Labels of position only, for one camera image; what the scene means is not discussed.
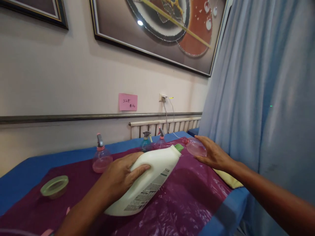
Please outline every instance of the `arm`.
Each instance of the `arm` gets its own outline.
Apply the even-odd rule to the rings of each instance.
[[[209,138],[195,137],[207,149],[206,157],[195,157],[198,161],[227,172],[240,181],[289,235],[314,234],[314,206],[252,171],[246,165],[234,161]]]
[[[95,219],[121,198],[149,165],[130,172],[130,167],[143,152],[129,154],[112,162],[84,198],[68,213],[55,236],[86,235]]]

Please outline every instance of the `white radiator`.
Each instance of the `white radiator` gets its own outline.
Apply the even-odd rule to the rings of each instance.
[[[161,127],[164,133],[185,131],[187,132],[189,129],[198,128],[201,117],[191,117],[191,118],[180,118],[180,119],[167,119],[166,120],[154,120],[154,121],[138,121],[138,122],[130,122],[131,126],[131,139],[141,138],[143,137],[144,131],[151,131],[152,136],[158,135],[158,129]]]

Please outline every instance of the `painting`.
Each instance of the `painting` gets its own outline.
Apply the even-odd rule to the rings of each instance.
[[[68,29],[63,0],[0,0],[0,6]]]
[[[227,0],[90,0],[90,6],[96,40],[211,76]]]

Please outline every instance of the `yellow cloth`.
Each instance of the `yellow cloth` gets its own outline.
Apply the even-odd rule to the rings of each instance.
[[[231,188],[235,189],[238,187],[243,187],[244,185],[241,184],[240,181],[232,177],[226,172],[223,172],[221,170],[213,169],[220,177],[223,179],[224,182],[226,182],[227,185],[229,185]]]

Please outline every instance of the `cable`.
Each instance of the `cable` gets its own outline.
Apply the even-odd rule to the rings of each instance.
[[[173,104],[171,102],[171,99],[168,97],[168,99],[170,100],[170,103],[172,105],[172,109],[173,109],[173,123],[174,123],[174,120],[175,120],[175,112],[174,112],[174,107],[173,107]],[[165,108],[165,102],[163,102],[163,106],[164,106],[164,110],[165,110],[165,116],[166,116],[166,128],[167,128],[167,133],[170,133],[169,129],[168,129],[168,123],[167,123],[167,111],[166,111],[166,108]],[[173,131],[172,133],[179,139],[183,139],[183,138],[180,138],[178,137],[175,133],[174,133],[174,127],[175,125],[173,126]]]
[[[174,112],[174,107],[173,107],[173,104],[172,104],[172,102],[171,102],[171,99],[168,97],[168,100],[170,100],[170,103],[171,103],[171,105],[172,105],[172,109],[173,109],[173,134],[177,137],[177,138],[180,138],[180,137],[178,137],[175,133],[174,133],[174,129],[175,129],[175,124],[174,124],[174,120],[175,120],[175,112]]]
[[[167,133],[170,133],[170,131],[168,130],[168,124],[167,124],[167,111],[166,111],[166,108],[165,108],[165,102],[163,102],[163,106],[164,106],[165,116],[166,116],[166,129],[167,129]]]

